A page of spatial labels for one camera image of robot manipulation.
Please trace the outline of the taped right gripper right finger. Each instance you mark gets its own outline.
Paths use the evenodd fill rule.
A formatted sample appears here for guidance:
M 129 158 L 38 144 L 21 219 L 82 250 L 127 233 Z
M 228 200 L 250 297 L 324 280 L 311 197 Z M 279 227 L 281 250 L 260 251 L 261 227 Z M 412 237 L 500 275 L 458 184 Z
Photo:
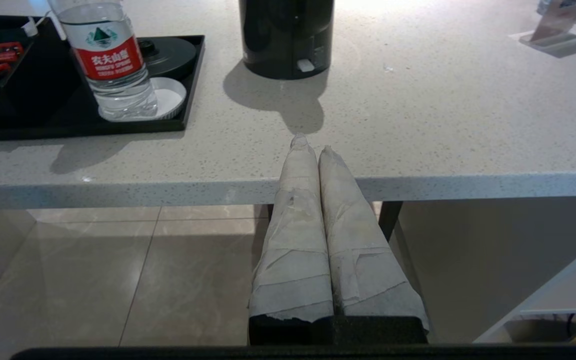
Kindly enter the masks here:
M 349 317 L 416 317 L 425 306 L 343 158 L 318 158 L 323 221 L 336 309 Z

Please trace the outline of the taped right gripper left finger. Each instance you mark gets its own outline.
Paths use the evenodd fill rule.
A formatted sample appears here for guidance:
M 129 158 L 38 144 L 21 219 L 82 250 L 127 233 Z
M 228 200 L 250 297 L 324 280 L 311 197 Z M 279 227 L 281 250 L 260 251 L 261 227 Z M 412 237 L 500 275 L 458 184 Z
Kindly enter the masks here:
M 334 314 L 317 156 L 304 134 L 290 143 L 254 269 L 249 317 L 317 321 Z

